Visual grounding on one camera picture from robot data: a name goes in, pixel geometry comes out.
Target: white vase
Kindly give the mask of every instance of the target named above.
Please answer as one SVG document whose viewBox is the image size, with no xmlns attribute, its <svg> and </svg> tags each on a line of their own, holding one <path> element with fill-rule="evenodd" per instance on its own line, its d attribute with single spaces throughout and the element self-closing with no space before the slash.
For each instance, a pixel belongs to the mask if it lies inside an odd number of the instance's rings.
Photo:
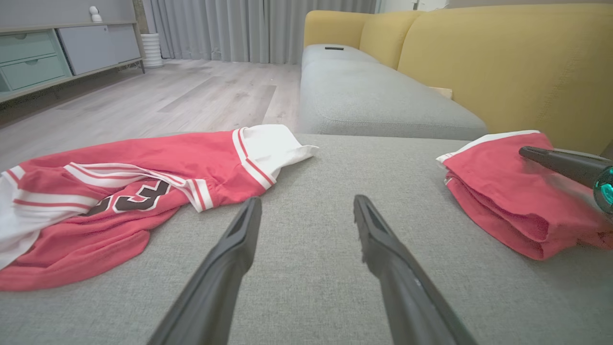
<svg viewBox="0 0 613 345">
<path fill-rule="evenodd" d="M 141 34 L 140 37 L 143 39 L 143 48 L 145 49 L 144 67 L 162 67 L 164 62 L 162 62 L 162 53 L 159 49 L 159 34 Z"/>
<path fill-rule="evenodd" d="M 91 14 L 91 21 L 102 21 L 102 17 L 100 17 L 100 11 L 96 6 L 91 6 L 89 8 L 89 14 Z"/>
</svg>

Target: sofa seat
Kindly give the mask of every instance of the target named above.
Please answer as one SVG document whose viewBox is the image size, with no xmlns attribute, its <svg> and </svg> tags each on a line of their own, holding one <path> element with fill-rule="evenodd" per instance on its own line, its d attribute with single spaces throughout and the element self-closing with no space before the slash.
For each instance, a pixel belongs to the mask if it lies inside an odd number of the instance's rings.
<svg viewBox="0 0 613 345">
<path fill-rule="evenodd" d="M 478 344 L 610 344 L 613 250 L 530 260 L 481 230 L 435 157 L 466 141 L 300 135 L 318 154 L 262 195 L 253 266 L 229 345 L 392 345 L 362 263 L 353 197 L 367 195 Z M 132 260 L 86 281 L 0 292 L 0 344 L 146 344 L 240 205 L 182 207 Z"/>
<path fill-rule="evenodd" d="M 303 67 L 298 132 L 474 140 L 487 129 L 461 105 L 387 66 L 320 58 Z"/>
<path fill-rule="evenodd" d="M 326 47 L 338 47 L 343 50 L 326 49 Z M 304 71 L 310 63 L 319 60 L 349 60 L 362 61 L 370 63 L 379 63 L 376 58 L 366 54 L 365 52 L 341 44 L 312 44 L 305 47 L 302 53 L 302 70 Z"/>
</svg>

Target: gray curtain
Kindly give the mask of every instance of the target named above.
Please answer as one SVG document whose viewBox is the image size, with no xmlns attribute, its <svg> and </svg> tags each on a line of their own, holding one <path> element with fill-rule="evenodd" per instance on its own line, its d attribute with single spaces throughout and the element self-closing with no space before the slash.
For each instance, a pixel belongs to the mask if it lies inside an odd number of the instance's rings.
<svg viewBox="0 0 613 345">
<path fill-rule="evenodd" d="M 311 10 L 373 13 L 376 0 L 151 0 L 163 58 L 300 63 Z"/>
</svg>

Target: yellow sofa back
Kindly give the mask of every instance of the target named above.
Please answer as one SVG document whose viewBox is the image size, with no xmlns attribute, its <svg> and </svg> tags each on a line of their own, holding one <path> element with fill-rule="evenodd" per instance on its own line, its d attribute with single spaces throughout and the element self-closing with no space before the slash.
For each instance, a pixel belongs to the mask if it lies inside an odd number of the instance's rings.
<svg viewBox="0 0 613 345">
<path fill-rule="evenodd" d="M 397 69 L 406 33 L 422 13 L 421 11 L 390 12 L 368 17 L 362 29 L 360 50 L 376 58 L 380 63 Z"/>
<path fill-rule="evenodd" d="M 314 10 L 305 18 L 304 46 L 311 44 L 343 44 L 360 48 L 364 23 L 372 14 Z"/>
<path fill-rule="evenodd" d="M 492 133 L 536 129 L 595 154 L 613 138 L 613 5 L 427 12 L 406 34 L 398 71 L 452 89 Z"/>
</svg>

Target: white wall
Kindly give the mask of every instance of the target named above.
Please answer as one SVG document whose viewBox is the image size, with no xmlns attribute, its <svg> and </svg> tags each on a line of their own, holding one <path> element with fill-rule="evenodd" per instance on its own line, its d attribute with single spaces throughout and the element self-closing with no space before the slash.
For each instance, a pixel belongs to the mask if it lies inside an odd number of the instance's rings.
<svg viewBox="0 0 613 345">
<path fill-rule="evenodd" d="M 0 0 L 0 28 L 89 23 L 90 6 L 103 21 L 135 20 L 132 0 Z"/>
<path fill-rule="evenodd" d="M 449 0 L 448 9 L 458 7 L 527 4 L 574 4 L 579 2 L 613 4 L 613 0 Z"/>
<path fill-rule="evenodd" d="M 143 8 L 145 9 L 145 17 L 147 18 L 147 28 L 150 34 L 157 32 L 155 21 L 153 20 L 153 9 L 151 8 L 151 0 L 143 0 Z"/>
<path fill-rule="evenodd" d="M 448 3 L 448 0 L 419 0 L 417 9 L 420 11 L 434 11 L 445 8 Z"/>
<path fill-rule="evenodd" d="M 379 12 L 377 13 L 413 10 L 416 2 L 418 3 L 418 10 L 432 11 L 445 8 L 449 0 L 379 0 L 377 2 Z"/>
<path fill-rule="evenodd" d="M 413 4 L 417 1 L 418 0 L 380 0 L 377 2 L 379 8 L 378 13 L 413 10 Z"/>
</svg>

